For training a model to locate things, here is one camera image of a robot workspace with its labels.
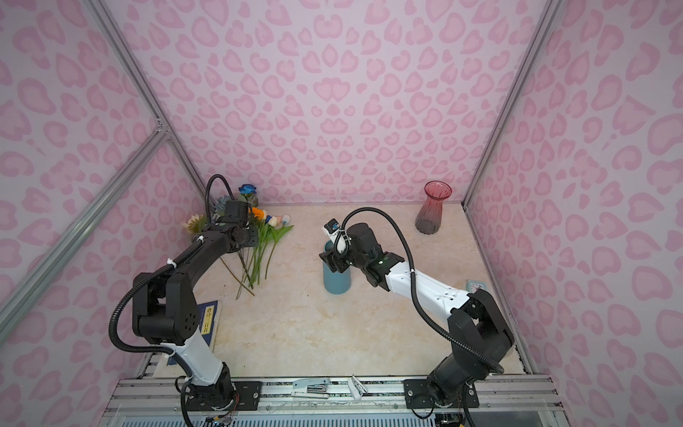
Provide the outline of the orange carnation stem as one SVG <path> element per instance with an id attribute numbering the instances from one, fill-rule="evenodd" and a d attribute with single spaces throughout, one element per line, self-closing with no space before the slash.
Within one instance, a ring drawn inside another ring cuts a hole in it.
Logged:
<path id="1" fill-rule="evenodd" d="M 268 243 L 268 215 L 261 208 L 251 207 L 248 215 L 249 242 L 247 247 L 238 251 L 238 266 L 241 268 L 239 290 L 236 299 L 247 291 L 253 293 L 255 285 L 261 280 L 261 262 Z"/>

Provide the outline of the teal ceramic vase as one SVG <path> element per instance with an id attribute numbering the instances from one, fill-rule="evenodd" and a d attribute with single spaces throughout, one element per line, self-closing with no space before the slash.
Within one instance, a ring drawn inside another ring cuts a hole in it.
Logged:
<path id="1" fill-rule="evenodd" d="M 323 282 L 325 290 L 332 295 L 342 295 L 350 290 L 350 270 L 333 272 L 326 261 L 323 261 Z"/>

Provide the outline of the cream sunflower stem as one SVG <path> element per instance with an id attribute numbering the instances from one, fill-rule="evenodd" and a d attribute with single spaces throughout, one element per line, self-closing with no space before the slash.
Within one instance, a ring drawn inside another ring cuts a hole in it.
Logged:
<path id="1" fill-rule="evenodd" d="M 206 227 L 207 219 L 205 215 L 192 215 L 187 222 L 183 224 L 183 228 L 188 231 L 188 234 L 194 236 L 201 234 Z"/>

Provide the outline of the dusty blue rose bouquet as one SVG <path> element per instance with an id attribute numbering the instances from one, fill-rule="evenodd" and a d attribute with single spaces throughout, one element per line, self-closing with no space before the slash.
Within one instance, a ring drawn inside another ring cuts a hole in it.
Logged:
<path id="1" fill-rule="evenodd" d="M 212 219 L 217 221 L 219 218 L 225 215 L 226 206 L 232 198 L 229 195 L 219 197 L 213 206 Z"/>

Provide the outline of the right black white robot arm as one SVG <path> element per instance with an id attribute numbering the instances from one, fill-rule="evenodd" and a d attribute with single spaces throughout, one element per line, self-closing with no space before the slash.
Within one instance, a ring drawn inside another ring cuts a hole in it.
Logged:
<path id="1" fill-rule="evenodd" d="M 474 382 L 503 371 L 500 362 L 514 345 L 514 336 L 489 292 L 452 288 L 416 270 L 399 229 L 395 231 L 405 258 L 383 250 L 364 222 L 344 230 L 333 219 L 323 230 L 331 247 L 319 257 L 331 272 L 355 267 L 375 288 L 409 298 L 422 320 L 450 342 L 451 353 L 426 379 L 426 392 L 435 405 L 466 403 L 474 395 Z"/>

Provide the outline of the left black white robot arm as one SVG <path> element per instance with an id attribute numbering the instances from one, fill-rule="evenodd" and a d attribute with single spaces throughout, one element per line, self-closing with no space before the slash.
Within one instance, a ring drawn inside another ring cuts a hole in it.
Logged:
<path id="1" fill-rule="evenodd" d="M 141 273 L 115 307 L 108 337 L 122 352 L 160 352 L 185 373 L 179 387 L 181 407 L 192 401 L 206 409 L 234 409 L 238 395 L 227 365 L 210 350 L 200 331 L 194 287 L 224 254 L 256 243 L 251 206 L 230 200 L 192 244 L 155 272 Z"/>

